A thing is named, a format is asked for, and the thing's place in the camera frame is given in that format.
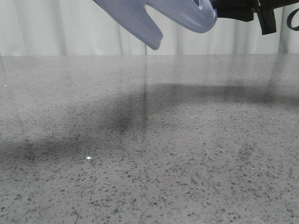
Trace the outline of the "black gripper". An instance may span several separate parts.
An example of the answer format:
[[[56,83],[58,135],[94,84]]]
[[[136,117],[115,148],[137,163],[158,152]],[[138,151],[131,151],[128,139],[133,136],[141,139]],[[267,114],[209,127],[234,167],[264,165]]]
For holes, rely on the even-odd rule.
[[[210,2],[219,18],[251,21],[253,14],[256,13],[262,35],[277,31],[274,9],[298,3],[297,0],[212,0]]]

